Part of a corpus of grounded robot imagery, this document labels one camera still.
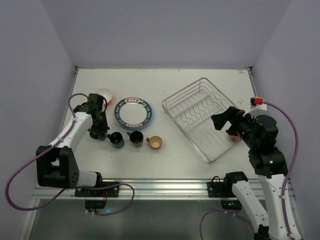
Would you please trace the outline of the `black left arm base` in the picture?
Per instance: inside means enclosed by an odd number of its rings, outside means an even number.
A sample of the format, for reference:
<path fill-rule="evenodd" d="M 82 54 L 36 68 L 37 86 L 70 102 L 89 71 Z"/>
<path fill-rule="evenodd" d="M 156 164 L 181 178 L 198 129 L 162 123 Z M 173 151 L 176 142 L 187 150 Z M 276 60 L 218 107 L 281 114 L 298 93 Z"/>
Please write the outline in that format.
<path fill-rule="evenodd" d="M 83 189 L 75 190 L 75 197 L 85 198 L 84 208 L 87 211 L 97 213 L 98 210 L 103 210 L 107 205 L 108 198 L 117 198 L 119 196 L 119 182 L 103 181 L 97 187 L 103 188 L 100 190 Z"/>

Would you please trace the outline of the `dark maroon mug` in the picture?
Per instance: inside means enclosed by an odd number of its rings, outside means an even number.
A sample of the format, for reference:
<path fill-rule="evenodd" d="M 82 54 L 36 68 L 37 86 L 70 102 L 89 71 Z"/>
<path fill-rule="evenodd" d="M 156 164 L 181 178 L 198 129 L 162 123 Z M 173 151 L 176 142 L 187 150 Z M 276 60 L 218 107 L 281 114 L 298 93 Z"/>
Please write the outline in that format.
<path fill-rule="evenodd" d="M 143 145 L 144 135 L 141 131 L 128 131 L 126 134 L 129 136 L 129 140 L 135 148 Z"/>

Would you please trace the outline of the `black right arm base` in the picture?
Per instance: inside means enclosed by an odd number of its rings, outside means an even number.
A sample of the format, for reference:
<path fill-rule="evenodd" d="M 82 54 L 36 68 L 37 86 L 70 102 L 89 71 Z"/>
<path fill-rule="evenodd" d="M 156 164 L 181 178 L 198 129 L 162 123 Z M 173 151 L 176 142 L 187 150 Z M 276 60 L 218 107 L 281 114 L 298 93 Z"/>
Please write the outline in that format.
<path fill-rule="evenodd" d="M 219 176 L 214 176 L 211 181 L 207 182 L 207 194 L 209 198 L 219 198 L 220 205 L 225 210 L 240 211 L 242 204 L 236 196 L 227 190 L 225 183 Z"/>

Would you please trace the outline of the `orange bowl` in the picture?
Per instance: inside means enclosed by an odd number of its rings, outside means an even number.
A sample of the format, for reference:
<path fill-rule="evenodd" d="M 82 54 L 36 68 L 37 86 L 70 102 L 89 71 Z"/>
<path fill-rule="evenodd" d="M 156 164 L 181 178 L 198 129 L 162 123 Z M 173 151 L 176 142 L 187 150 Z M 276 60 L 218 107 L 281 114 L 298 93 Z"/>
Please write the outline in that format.
<path fill-rule="evenodd" d="M 108 88 L 100 88 L 96 91 L 96 93 L 105 98 L 107 105 L 113 98 L 113 92 Z"/>

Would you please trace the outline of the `dark blue mug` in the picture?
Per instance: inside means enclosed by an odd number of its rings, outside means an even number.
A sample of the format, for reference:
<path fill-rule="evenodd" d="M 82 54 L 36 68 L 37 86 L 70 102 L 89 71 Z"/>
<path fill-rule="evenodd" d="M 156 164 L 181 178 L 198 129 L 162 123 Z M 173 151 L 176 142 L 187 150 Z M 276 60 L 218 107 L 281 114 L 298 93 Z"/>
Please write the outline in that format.
<path fill-rule="evenodd" d="M 123 135 L 120 132 L 116 131 L 111 134 L 107 134 L 106 137 L 115 149 L 121 149 L 125 144 Z"/>

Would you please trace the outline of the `green rimmed printed plate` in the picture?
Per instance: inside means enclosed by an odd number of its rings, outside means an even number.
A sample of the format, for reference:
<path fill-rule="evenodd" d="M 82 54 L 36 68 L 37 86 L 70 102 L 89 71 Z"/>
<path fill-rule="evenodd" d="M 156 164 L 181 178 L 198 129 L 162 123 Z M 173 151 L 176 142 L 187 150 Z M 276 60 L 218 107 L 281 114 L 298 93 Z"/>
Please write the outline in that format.
<path fill-rule="evenodd" d="M 124 98 L 114 108 L 116 121 L 127 130 L 145 128 L 151 122 L 153 115 L 151 105 L 138 97 Z"/>

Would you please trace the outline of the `orange red mug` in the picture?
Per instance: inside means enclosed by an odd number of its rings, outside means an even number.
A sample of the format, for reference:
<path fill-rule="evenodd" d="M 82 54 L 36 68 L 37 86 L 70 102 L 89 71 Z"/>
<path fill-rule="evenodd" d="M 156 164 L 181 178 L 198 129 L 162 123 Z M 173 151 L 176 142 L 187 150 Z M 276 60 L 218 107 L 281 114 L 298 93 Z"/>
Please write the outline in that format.
<path fill-rule="evenodd" d="M 158 150 L 163 145 L 162 138 L 156 135 L 152 137 L 147 137 L 146 141 L 148 142 L 149 146 L 154 150 Z"/>

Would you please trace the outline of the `black mug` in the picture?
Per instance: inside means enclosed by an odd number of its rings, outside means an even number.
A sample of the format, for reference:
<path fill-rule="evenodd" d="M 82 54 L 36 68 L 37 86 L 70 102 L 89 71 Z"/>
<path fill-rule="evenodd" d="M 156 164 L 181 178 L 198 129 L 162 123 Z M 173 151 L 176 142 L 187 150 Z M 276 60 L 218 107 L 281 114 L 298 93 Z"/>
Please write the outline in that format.
<path fill-rule="evenodd" d="M 90 138 L 92 138 L 94 140 L 99 140 L 99 141 L 104 141 L 107 138 L 106 134 L 104 134 L 104 133 L 103 134 L 96 134 L 92 131 L 89 132 L 89 136 L 90 136 Z"/>

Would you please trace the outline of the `pink mug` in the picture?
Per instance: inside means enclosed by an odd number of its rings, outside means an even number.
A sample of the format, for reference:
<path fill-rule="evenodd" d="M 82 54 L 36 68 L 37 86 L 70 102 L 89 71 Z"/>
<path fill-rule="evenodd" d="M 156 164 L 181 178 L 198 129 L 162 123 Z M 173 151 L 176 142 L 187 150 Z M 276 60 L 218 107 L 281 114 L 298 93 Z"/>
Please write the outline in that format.
<path fill-rule="evenodd" d="M 241 137 L 238 136 L 238 135 L 229 135 L 229 138 L 230 138 L 233 142 L 236 142 L 236 143 L 238 143 L 238 142 L 240 142 L 240 141 L 242 140 Z"/>

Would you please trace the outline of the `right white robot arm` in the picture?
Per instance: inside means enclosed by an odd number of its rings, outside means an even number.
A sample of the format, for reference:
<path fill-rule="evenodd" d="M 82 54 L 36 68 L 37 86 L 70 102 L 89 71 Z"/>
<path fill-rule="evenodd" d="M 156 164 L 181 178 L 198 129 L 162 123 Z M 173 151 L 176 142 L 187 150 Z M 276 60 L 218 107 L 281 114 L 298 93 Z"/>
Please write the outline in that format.
<path fill-rule="evenodd" d="M 240 201 L 247 213 L 256 240 L 300 240 L 289 196 L 289 170 L 284 154 L 276 147 L 277 122 L 260 114 L 252 117 L 234 106 L 211 116 L 214 128 L 220 131 L 226 123 L 226 133 L 238 136 L 248 146 L 248 157 L 260 182 L 265 204 L 254 195 L 247 176 L 242 172 L 227 173 L 224 190 Z"/>

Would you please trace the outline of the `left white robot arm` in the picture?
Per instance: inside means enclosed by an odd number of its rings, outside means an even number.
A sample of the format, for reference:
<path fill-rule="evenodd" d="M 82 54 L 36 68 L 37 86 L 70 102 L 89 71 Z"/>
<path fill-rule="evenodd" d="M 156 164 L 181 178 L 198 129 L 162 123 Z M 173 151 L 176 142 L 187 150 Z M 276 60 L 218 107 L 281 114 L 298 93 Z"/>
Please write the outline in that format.
<path fill-rule="evenodd" d="M 90 93 L 86 102 L 71 110 L 72 117 L 62 132 L 47 146 L 36 150 L 37 182 L 41 187 L 76 189 L 93 188 L 101 174 L 79 170 L 74 151 L 86 133 L 105 140 L 108 127 L 106 99 Z"/>

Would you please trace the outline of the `light blue plate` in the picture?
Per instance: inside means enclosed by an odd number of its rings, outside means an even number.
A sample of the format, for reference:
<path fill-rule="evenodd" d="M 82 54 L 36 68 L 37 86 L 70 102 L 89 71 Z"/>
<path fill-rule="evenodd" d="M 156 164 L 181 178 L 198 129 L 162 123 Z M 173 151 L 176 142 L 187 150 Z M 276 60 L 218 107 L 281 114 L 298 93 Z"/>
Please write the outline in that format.
<path fill-rule="evenodd" d="M 149 125 L 153 118 L 151 110 L 146 107 L 129 104 L 119 111 L 119 123 L 127 130 L 141 130 Z"/>

